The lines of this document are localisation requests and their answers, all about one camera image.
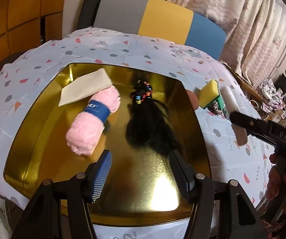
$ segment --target curtain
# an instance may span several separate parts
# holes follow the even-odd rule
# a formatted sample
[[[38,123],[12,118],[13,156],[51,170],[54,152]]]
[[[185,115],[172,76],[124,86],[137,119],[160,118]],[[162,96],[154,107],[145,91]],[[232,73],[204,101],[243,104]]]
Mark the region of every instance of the curtain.
[[[268,78],[286,37],[282,0],[169,0],[195,11],[226,32],[220,60],[254,87]]]

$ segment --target tan ball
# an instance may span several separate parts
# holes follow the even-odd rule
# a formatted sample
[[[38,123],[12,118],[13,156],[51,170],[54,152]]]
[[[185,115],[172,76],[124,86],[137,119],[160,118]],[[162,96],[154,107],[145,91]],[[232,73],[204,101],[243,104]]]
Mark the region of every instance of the tan ball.
[[[186,90],[188,98],[190,99],[190,103],[192,104],[193,110],[197,110],[199,107],[198,97],[195,93],[190,90]]]

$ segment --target stack of paper napkins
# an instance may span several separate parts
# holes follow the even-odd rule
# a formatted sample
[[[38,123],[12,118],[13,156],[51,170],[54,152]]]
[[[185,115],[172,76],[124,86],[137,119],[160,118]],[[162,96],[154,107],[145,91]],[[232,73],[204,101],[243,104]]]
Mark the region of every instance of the stack of paper napkins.
[[[65,86],[61,91],[59,106],[77,102],[113,85],[104,68],[86,74]]]

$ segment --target white roll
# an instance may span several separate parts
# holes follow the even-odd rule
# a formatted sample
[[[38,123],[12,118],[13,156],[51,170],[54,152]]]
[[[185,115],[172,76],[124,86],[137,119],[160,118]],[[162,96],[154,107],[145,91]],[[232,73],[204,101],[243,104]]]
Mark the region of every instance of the white roll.
[[[225,102],[225,107],[228,114],[232,112],[239,112],[238,104],[235,96],[228,86],[223,86],[220,89],[220,94]],[[232,124],[233,130],[235,132],[236,141],[239,146],[245,145],[247,143],[247,132],[246,129],[235,124]]]

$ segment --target chair backrest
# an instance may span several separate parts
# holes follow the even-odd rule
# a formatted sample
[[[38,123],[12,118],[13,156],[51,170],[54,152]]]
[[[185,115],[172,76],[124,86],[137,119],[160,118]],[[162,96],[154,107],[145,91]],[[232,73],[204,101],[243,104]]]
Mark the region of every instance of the chair backrest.
[[[193,11],[163,0],[101,0],[94,27],[185,44],[218,59],[225,32]]]

